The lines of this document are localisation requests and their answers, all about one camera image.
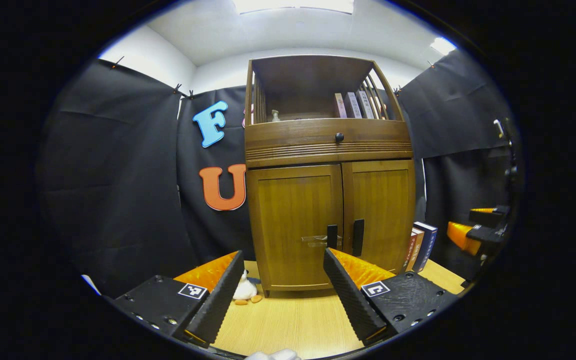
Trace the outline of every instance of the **orange letter u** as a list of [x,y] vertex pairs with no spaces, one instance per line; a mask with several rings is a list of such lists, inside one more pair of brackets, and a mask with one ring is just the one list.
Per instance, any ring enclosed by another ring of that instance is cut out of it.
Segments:
[[231,198],[222,198],[219,192],[219,175],[223,172],[220,167],[206,167],[199,171],[199,176],[203,179],[203,198],[206,204],[215,210],[235,210],[246,201],[246,164],[234,164],[228,167],[235,188]]

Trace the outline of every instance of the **wooden cabinet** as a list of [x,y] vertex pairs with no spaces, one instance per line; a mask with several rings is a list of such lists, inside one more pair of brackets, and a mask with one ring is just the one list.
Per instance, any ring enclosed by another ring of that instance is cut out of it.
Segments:
[[[334,118],[334,93],[373,96],[375,118]],[[249,62],[246,191],[263,290],[331,287],[334,247],[393,273],[410,241],[415,176],[408,126],[374,61],[297,55]],[[281,121],[269,121],[279,110]]]

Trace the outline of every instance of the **white wall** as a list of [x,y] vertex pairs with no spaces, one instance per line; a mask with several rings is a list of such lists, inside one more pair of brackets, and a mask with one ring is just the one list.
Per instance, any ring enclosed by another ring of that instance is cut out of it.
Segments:
[[[234,55],[211,63],[203,64],[202,66],[197,67],[190,88],[194,90],[195,94],[199,94],[215,89],[246,85],[248,62],[250,59],[304,54],[339,55],[343,57],[374,60],[377,62],[377,65],[388,80],[390,86],[393,88],[398,86],[403,87],[425,70],[387,57],[352,50],[305,47],[276,48],[273,50],[254,51],[242,55]],[[372,73],[372,78],[378,83],[374,72]],[[382,89],[383,87],[378,84],[377,88]]]
[[138,27],[107,48],[99,59],[119,62],[160,82],[188,93],[197,66],[162,35],[147,25]]

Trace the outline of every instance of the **ceiling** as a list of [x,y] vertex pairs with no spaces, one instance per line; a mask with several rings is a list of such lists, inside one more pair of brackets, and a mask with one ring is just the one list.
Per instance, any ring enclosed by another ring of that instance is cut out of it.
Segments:
[[428,68],[439,35],[385,0],[354,0],[352,14],[284,8],[238,14],[231,0],[190,0],[147,23],[195,66],[260,50],[360,51]]

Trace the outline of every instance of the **cabinet door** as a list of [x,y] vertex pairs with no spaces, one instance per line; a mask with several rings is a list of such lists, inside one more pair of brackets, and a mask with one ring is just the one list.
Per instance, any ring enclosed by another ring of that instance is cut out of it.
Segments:
[[330,287],[323,258],[328,226],[343,232],[341,166],[250,170],[246,182],[263,290]]
[[[342,164],[343,251],[399,273],[410,241],[415,212],[412,160],[358,161]],[[363,243],[354,227],[363,220]]]

